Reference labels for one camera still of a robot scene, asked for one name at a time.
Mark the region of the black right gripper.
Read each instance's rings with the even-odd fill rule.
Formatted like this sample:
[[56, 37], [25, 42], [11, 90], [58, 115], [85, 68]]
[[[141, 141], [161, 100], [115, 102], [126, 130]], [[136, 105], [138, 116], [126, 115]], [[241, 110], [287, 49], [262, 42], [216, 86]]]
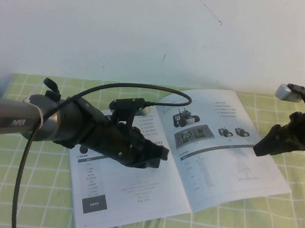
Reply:
[[305, 112], [290, 115], [290, 122], [284, 126], [274, 125], [268, 134], [255, 146], [257, 156], [278, 155], [292, 151], [305, 151]]

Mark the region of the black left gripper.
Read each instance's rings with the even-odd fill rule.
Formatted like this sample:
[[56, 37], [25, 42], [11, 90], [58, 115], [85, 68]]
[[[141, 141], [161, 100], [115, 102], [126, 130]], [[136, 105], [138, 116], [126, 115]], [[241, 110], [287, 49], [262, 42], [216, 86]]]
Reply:
[[123, 123], [113, 125], [108, 121], [96, 123], [80, 145], [124, 166], [140, 169], [158, 168], [160, 161], [166, 161], [169, 155], [168, 148], [145, 139], [139, 129]]

